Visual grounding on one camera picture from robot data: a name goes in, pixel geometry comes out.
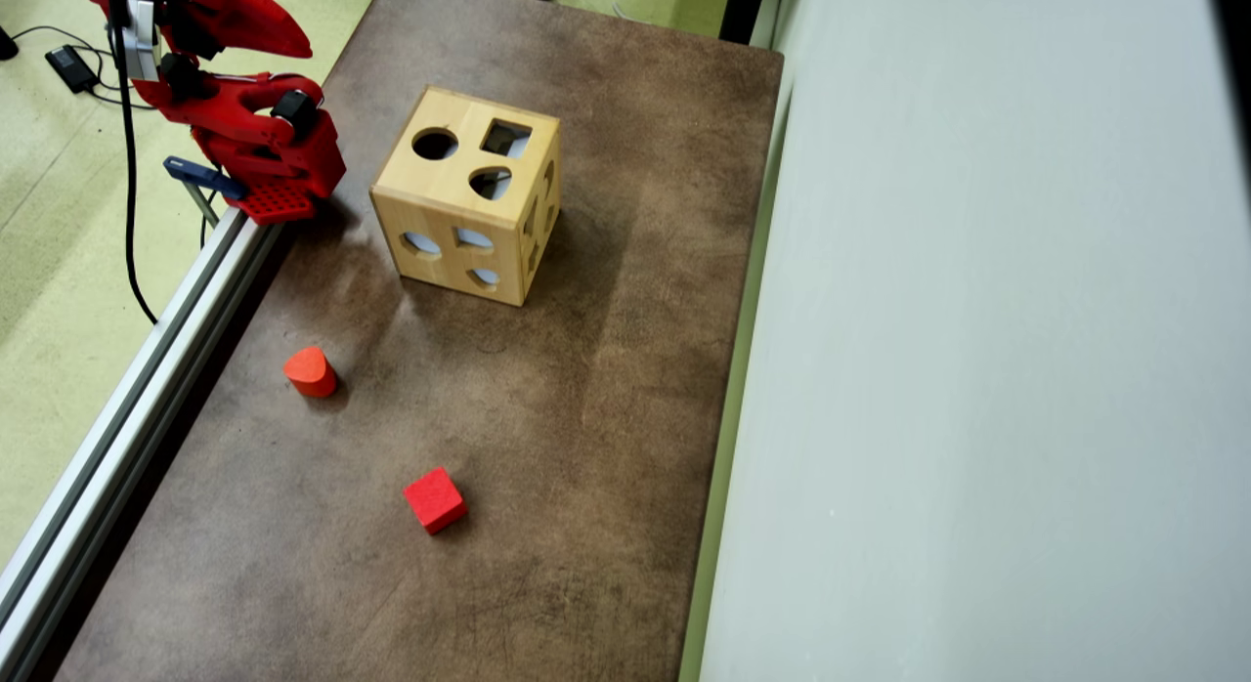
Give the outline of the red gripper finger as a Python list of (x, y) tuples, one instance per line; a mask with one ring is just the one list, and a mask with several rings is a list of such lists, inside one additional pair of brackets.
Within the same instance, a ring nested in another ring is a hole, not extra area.
[(274, 0), (195, 0), (195, 23), (221, 48), (311, 58), (303, 28)]

